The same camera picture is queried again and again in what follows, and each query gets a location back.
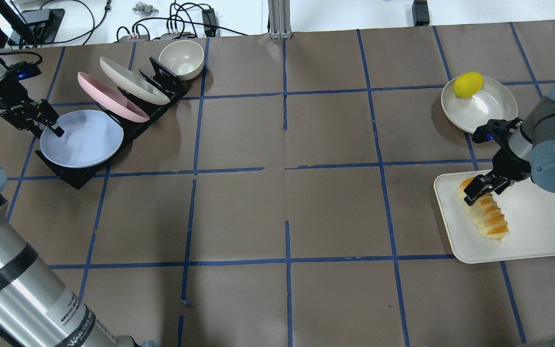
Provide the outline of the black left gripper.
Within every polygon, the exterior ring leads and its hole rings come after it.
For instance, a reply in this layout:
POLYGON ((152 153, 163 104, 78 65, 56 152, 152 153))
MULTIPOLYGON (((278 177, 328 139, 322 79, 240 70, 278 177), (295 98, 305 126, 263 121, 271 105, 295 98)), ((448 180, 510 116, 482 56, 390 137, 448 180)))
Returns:
POLYGON ((42 99, 35 102, 28 96, 27 89, 11 74, 0 80, 0 117, 18 130, 31 132, 40 138, 42 130, 37 125, 46 125, 55 136, 61 138, 65 131, 57 125, 59 114, 53 106, 42 99))

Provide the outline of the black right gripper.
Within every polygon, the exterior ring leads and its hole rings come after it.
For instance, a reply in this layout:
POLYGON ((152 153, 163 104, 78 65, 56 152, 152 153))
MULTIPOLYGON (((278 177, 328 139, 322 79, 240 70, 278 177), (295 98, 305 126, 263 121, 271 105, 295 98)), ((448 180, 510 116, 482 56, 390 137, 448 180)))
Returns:
POLYGON ((519 117, 513 120, 491 119, 476 127, 472 136, 474 143, 494 140, 500 149, 492 158, 493 169, 486 175, 474 176, 464 188, 464 202, 467 206, 473 206, 484 197, 491 197, 492 193, 500 195, 515 182, 529 178, 529 162, 520 158, 509 145, 510 136, 515 132, 521 134, 518 130, 521 123, 522 119, 519 117))

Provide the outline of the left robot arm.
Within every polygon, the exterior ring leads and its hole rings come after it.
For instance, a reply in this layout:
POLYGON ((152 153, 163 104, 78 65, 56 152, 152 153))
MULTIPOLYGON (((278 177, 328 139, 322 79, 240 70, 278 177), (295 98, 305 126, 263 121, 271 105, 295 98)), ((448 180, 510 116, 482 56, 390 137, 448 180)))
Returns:
MULTIPOLYGON (((35 136, 44 124, 65 137, 59 114, 48 101, 33 101, 15 72, 0 59, 0 110, 15 128, 35 136)), ((128 335, 114 336, 6 219, 7 183, 0 165, 0 336, 20 347, 135 347, 128 335)))

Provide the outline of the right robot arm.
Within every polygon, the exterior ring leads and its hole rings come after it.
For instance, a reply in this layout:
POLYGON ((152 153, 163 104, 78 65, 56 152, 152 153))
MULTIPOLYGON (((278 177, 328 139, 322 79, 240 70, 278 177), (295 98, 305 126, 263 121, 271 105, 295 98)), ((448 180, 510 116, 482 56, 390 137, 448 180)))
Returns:
POLYGON ((487 193, 500 195, 527 178, 555 193, 555 85, 524 120, 489 120, 476 128, 472 140, 494 140, 500 149, 492 159, 491 171, 475 176, 463 189, 467 205, 487 193))

